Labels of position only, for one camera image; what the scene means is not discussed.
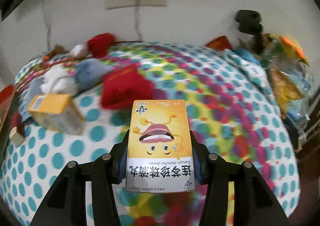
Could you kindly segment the red packet by wall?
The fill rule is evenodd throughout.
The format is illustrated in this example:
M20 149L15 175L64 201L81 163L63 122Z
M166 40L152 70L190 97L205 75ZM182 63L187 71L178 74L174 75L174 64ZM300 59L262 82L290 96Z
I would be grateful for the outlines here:
M232 50L232 45L230 44L229 40L227 39L226 36L220 36L215 38L214 40L208 42L205 47L214 49L214 50L225 50L229 49Z

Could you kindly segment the brown candy wrapper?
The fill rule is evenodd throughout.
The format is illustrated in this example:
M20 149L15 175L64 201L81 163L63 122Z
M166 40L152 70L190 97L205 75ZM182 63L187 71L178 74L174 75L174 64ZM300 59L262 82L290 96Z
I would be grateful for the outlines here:
M48 52L46 55L42 57L42 60L45 62L50 61L53 57L59 55L59 54L65 54L66 50L63 46L61 45L55 45L54 48Z

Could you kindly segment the large red knitted sock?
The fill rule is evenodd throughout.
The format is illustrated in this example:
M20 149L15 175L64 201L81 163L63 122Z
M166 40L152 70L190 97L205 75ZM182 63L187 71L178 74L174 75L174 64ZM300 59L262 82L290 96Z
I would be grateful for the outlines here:
M154 84L139 73L135 64L130 64L103 76L100 105L108 110L125 110L135 100L152 100L154 95Z

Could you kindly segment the blue sock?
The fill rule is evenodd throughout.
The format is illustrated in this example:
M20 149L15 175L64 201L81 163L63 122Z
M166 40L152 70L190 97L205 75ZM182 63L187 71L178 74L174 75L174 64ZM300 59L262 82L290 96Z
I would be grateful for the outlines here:
M89 58L77 63L74 71L76 85L81 92L100 83L103 76L112 71L112 67L104 65L99 59Z

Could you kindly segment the white sock on bed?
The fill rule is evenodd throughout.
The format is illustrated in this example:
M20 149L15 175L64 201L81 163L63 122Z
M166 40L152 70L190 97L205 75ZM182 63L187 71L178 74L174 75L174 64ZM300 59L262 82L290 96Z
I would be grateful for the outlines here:
M75 96L78 93L76 82L62 64L51 67L43 76L40 86L43 94L67 94Z

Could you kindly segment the small red sock by wall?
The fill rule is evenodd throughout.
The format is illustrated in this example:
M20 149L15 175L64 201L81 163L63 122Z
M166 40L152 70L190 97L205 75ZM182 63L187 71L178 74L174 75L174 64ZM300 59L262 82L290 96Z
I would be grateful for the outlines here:
M116 37L112 33L103 33L91 38L86 44L94 58L104 58L115 41Z

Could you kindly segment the small white box on bed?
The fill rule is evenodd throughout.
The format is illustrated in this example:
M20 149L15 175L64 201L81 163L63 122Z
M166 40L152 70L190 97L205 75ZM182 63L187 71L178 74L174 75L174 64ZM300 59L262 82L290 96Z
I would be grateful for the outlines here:
M23 135L21 135L19 132L18 132L18 129L17 127L14 127L11 129L11 132L10 132L10 140L16 145L16 146L20 146L24 141L25 141L25 138Z

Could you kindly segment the yellow cartoon medicine box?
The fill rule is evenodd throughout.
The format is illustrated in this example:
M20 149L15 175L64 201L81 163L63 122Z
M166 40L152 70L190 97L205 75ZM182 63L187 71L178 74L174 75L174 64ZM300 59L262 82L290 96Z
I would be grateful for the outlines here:
M195 189L193 150L184 100L134 101L126 189L143 193Z

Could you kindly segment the black object on wall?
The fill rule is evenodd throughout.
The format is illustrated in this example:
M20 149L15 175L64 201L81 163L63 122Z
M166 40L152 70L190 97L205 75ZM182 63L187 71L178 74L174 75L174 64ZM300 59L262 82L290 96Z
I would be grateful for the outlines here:
M261 22L261 15L253 10L239 10L236 13L235 21L239 24L238 30L242 33L255 36L261 34L263 26Z

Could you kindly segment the polka dot bed sheet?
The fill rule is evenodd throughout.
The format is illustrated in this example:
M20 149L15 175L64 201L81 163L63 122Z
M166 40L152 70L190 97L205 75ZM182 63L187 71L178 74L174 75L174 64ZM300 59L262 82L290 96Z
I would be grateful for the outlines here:
M153 82L157 99L183 99L198 142L226 161L251 161L290 215L297 207L297 161L280 110L257 64L232 51L159 42L121 43L102 60L108 67L136 64ZM85 118L81 136L24 129L20 146L9 143L1 164L1 197L21 225L29 225L54 180L70 160L93 161L122 141L131 111L104 110L102 85L74 99Z

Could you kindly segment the pile of plastic snack bags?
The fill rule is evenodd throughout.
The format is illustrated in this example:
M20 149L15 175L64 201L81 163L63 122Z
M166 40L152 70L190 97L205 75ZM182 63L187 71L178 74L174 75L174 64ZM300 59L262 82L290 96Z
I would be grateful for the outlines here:
M295 123L307 119L313 75L308 73L310 64L299 42L290 36L263 34L260 53L255 38L239 42L258 58L265 69L281 116L291 118Z

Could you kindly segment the yellow barcode medicine box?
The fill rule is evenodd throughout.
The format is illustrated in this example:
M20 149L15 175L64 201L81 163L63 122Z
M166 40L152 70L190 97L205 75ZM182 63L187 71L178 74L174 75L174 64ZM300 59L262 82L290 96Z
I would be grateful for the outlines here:
M84 118L69 94L36 95L27 111L42 127L56 132L81 135Z

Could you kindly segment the red round tray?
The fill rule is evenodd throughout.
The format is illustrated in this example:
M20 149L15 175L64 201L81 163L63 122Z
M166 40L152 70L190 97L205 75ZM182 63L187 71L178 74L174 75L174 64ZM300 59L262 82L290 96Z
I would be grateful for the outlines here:
M14 98L15 94L15 87L13 84L8 85L6 88L1 90L0 93L0 118L1 118L1 125L0 130L3 127L4 121L9 113L9 109Z

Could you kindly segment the small white sock ball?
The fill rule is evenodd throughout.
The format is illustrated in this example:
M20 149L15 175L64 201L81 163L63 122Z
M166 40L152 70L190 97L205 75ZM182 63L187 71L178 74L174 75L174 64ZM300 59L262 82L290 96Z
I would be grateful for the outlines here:
M86 44L76 45L71 49L70 55L76 59L85 58L88 55L87 45Z

